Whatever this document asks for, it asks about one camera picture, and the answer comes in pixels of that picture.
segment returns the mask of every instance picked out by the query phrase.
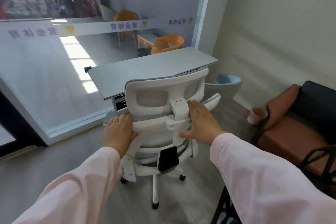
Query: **person's left hand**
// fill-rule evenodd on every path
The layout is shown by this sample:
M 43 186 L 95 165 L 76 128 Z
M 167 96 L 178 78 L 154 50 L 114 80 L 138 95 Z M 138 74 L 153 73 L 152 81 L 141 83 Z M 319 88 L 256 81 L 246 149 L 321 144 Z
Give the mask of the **person's left hand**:
M 137 133 L 132 131 L 132 116 L 122 114 L 120 117 L 111 118 L 106 125 L 103 133 L 103 141 L 101 147 L 111 147 L 117 150 L 122 158 L 131 142 L 137 137 Z

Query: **beige wall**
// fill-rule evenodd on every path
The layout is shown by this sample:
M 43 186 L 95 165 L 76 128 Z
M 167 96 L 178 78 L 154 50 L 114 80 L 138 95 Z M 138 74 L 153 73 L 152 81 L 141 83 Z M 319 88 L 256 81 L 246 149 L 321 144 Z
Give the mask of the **beige wall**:
M 336 89 L 336 0 L 228 0 L 213 56 L 208 80 L 240 76 L 247 108 L 306 80 Z

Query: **black door frame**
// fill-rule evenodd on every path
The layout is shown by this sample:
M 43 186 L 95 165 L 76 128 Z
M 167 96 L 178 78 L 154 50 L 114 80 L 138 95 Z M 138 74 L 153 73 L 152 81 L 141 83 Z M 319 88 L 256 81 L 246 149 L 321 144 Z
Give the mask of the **black door frame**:
M 30 145 L 47 146 L 1 91 L 0 109 L 0 124 L 16 139 L 0 146 L 0 157 Z

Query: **black stool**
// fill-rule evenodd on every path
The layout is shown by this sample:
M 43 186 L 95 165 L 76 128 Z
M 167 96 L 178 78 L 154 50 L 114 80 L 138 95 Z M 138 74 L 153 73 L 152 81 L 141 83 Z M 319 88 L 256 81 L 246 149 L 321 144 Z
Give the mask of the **black stool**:
M 227 224 L 230 217 L 236 219 L 237 220 L 236 223 L 238 224 L 242 223 L 238 217 L 235 207 L 231 203 L 230 195 L 226 186 L 224 187 L 222 195 L 220 196 L 215 214 L 213 215 L 210 224 L 217 224 L 218 218 L 221 213 L 226 213 L 225 218 L 224 220 L 222 220 L 221 224 Z

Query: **pink trash can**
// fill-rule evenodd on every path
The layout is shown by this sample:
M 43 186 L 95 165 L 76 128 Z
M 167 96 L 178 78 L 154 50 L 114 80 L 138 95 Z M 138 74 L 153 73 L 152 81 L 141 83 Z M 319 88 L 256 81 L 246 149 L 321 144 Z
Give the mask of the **pink trash can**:
M 258 125 L 263 119 L 267 117 L 268 113 L 260 107 L 252 107 L 247 121 L 252 125 Z

